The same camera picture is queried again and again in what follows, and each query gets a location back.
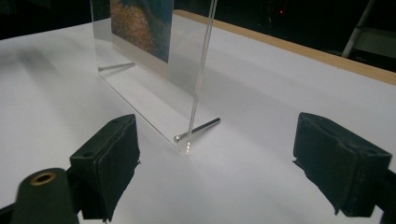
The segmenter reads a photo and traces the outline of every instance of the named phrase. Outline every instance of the round hole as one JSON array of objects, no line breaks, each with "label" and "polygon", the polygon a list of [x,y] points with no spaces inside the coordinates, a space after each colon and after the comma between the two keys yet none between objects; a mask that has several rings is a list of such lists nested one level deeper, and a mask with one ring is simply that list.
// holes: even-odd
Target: round hole
[{"label": "round hole", "polygon": [[92,155],[92,152],[84,152],[84,154],[82,154],[83,157],[91,157]]},{"label": "round hole", "polygon": [[56,174],[53,172],[46,172],[33,177],[30,181],[30,184],[33,186],[45,185],[55,179]]}]

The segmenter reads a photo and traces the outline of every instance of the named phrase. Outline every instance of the acrylic photo frame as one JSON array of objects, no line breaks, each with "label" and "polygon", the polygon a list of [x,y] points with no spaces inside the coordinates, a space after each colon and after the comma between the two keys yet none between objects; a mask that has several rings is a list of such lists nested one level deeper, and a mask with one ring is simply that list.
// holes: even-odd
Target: acrylic photo frame
[{"label": "acrylic photo frame", "polygon": [[[128,0],[92,0],[92,27],[98,74],[159,135],[181,152],[188,153],[192,129],[203,123],[199,120],[196,125],[194,118],[200,82],[205,73],[205,56],[217,0],[191,0],[175,10],[172,6],[172,20],[161,24],[171,24],[167,57],[159,57],[137,46],[125,36],[115,34],[115,1],[122,1],[129,9],[142,6]],[[149,7],[150,1],[142,2]],[[130,11],[140,11],[143,12],[142,15],[146,15],[141,8]],[[199,13],[200,18],[204,19],[197,21],[189,16],[195,13]],[[146,25],[149,28],[151,23],[148,20],[149,18]],[[131,30],[138,25],[132,24]],[[183,141],[175,141],[175,137],[183,133],[187,137]]]}]

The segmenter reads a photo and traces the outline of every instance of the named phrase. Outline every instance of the white surface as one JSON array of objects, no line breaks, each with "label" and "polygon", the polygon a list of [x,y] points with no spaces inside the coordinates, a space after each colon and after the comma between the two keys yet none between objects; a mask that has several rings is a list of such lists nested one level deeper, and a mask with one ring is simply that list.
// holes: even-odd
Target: white surface
[{"label": "white surface", "polygon": [[[0,41],[0,206],[27,175],[67,168],[106,122],[134,113],[95,74],[93,55],[90,25]],[[138,117],[142,164],[113,223],[379,223],[379,209],[335,216],[292,163],[292,145],[304,111],[395,154],[394,86],[219,29],[207,67],[197,120],[221,124],[183,157]]]}]

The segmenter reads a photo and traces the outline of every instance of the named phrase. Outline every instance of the metal pin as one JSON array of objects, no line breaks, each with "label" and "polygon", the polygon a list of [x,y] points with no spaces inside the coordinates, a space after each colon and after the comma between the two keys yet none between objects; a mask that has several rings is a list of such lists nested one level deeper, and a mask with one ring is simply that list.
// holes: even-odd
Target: metal pin
[{"label": "metal pin", "polygon": [[[206,123],[206,124],[203,124],[203,125],[201,125],[201,126],[199,126],[199,127],[197,127],[197,128],[192,129],[191,134],[196,133],[196,132],[198,132],[198,131],[201,131],[202,129],[206,129],[206,128],[212,127],[213,125],[216,125],[216,124],[218,124],[218,123],[220,123],[220,118],[213,119],[212,121],[209,121],[209,122]],[[175,141],[176,143],[179,143],[183,138],[187,137],[188,134],[189,134],[189,133],[186,132],[186,133],[183,133],[183,134],[176,135],[176,136],[174,137],[174,141]]]},{"label": "metal pin", "polygon": [[123,63],[123,64],[117,64],[117,65],[111,65],[111,66],[107,66],[107,67],[98,67],[98,71],[102,72],[108,69],[114,69],[114,68],[120,68],[120,67],[132,67],[134,66],[134,63]]}]

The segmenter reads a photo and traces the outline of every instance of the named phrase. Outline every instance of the acrylic panel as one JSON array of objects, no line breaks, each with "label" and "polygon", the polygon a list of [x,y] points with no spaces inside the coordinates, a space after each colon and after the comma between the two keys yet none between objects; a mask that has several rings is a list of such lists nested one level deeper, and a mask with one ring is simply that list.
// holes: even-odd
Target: acrylic panel
[{"label": "acrylic panel", "polygon": [[99,76],[180,151],[187,142],[174,137],[191,126],[213,7],[191,1],[203,20],[190,4],[174,10],[173,0],[92,0]]}]

